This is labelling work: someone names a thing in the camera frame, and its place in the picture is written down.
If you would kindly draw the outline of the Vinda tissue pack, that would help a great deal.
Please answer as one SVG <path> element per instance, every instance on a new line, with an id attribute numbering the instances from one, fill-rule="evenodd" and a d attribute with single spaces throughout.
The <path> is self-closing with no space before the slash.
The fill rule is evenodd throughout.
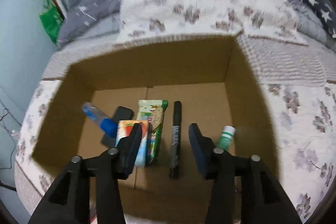
<path id="1" fill-rule="evenodd" d="M 148 121 L 123 120 L 118 123 L 116 147 L 123 156 L 124 167 L 146 166 L 151 125 Z"/>

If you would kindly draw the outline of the black marker pen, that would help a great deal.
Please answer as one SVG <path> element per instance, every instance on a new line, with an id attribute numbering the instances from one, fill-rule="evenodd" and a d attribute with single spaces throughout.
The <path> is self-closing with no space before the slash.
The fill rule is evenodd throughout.
<path id="1" fill-rule="evenodd" d="M 172 179 L 179 178 L 179 158 L 181 151 L 182 103 L 174 102 L 173 126 L 171 135 L 170 174 Z"/>

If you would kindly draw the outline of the green white small tube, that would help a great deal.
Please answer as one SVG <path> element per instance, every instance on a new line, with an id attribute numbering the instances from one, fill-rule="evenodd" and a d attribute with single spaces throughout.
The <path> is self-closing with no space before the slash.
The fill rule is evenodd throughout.
<path id="1" fill-rule="evenodd" d="M 231 142 L 234 139 L 235 132 L 236 129 L 234 127 L 224 126 L 217 146 L 225 151 L 228 151 Z"/>

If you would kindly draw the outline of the blue glue tube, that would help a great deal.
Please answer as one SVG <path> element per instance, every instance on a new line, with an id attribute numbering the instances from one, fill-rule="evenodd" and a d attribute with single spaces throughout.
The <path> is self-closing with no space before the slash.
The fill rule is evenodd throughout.
<path id="1" fill-rule="evenodd" d="M 109 118 L 103 111 L 89 102 L 82 106 L 83 113 L 94 122 L 110 138 L 116 138 L 118 125 Z"/>

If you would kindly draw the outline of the black small case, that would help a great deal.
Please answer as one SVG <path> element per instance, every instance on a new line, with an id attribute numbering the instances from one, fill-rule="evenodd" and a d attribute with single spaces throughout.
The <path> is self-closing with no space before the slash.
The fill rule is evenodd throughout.
<path id="1" fill-rule="evenodd" d="M 108 148 L 114 147 L 116 143 L 118 123 L 120 121 L 132 120 L 133 116 L 133 110 L 124 106 L 118 106 L 111 118 L 111 121 L 113 122 L 113 127 L 112 129 L 104 132 L 101 143 Z"/>

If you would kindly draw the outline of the floral bed cover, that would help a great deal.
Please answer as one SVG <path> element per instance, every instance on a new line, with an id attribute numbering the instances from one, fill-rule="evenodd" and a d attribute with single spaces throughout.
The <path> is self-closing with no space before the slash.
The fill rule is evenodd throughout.
<path id="1" fill-rule="evenodd" d="M 15 159 L 18 197 L 33 213 L 56 176 L 32 157 L 46 112 L 71 65 L 116 50 L 154 43 L 213 36 L 136 39 L 89 49 L 87 58 L 55 53 L 40 81 L 21 127 Z M 324 62 L 335 59 L 319 43 L 307 46 L 242 37 L 269 112 L 278 153 L 274 174 L 301 223 L 314 223 L 335 192 L 335 80 L 325 76 Z"/>

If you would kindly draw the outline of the green snack bar wrapper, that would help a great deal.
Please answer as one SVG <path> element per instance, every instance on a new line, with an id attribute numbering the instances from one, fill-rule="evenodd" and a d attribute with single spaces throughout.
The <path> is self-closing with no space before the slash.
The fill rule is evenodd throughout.
<path id="1" fill-rule="evenodd" d="M 139 100 L 137 119 L 148 121 L 150 133 L 146 143 L 146 166 L 155 164 L 159 155 L 163 121 L 165 110 L 168 107 L 167 100 Z"/>

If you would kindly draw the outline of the brown cardboard box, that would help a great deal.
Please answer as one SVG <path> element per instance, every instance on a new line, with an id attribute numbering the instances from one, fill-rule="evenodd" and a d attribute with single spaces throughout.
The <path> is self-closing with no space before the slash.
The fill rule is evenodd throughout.
<path id="1" fill-rule="evenodd" d="M 213 141 L 233 126 L 236 155 L 259 155 L 278 174 L 272 123 L 245 40 L 229 36 L 147 44 L 71 65 L 46 112 L 33 159 L 56 176 L 74 155 L 100 155 L 102 132 L 85 117 L 83 103 L 112 115 L 118 106 L 137 111 L 143 99 L 169 105 L 157 162 L 119 183 L 126 214 L 168 223 L 205 220 L 212 183 L 198 172 L 188 135 L 192 123 Z M 169 177 L 175 101 L 182 103 L 178 179 Z"/>

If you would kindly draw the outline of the green shopping bag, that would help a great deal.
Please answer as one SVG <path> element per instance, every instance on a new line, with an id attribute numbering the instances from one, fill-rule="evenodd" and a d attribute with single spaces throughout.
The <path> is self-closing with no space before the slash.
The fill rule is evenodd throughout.
<path id="1" fill-rule="evenodd" d="M 58 34 L 60 27 L 63 24 L 63 19 L 52 0 L 43 0 L 43 11 L 39 14 L 39 19 L 51 41 L 54 44 L 57 44 Z"/>

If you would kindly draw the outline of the grey blue star duvet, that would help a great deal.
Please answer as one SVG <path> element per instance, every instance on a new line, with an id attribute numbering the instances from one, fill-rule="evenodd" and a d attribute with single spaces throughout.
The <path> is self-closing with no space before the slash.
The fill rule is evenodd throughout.
<path id="1" fill-rule="evenodd" d="M 120 5 L 121 0 L 69 0 L 56 45 L 62 48 L 76 39 L 119 32 Z"/>

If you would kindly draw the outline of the navy star pillow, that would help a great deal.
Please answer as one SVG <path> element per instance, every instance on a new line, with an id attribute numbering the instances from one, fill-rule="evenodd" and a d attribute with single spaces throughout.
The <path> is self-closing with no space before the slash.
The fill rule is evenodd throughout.
<path id="1" fill-rule="evenodd" d="M 319 18 L 324 30 L 335 40 L 335 11 L 324 0 L 303 1 Z"/>

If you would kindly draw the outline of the folded floral quilt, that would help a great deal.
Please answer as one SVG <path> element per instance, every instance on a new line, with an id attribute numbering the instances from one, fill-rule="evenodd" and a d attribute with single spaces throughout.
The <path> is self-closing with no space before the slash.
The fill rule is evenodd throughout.
<path id="1" fill-rule="evenodd" d="M 307 46 L 288 0 L 122 0 L 117 42 L 156 36 L 211 35 Z"/>

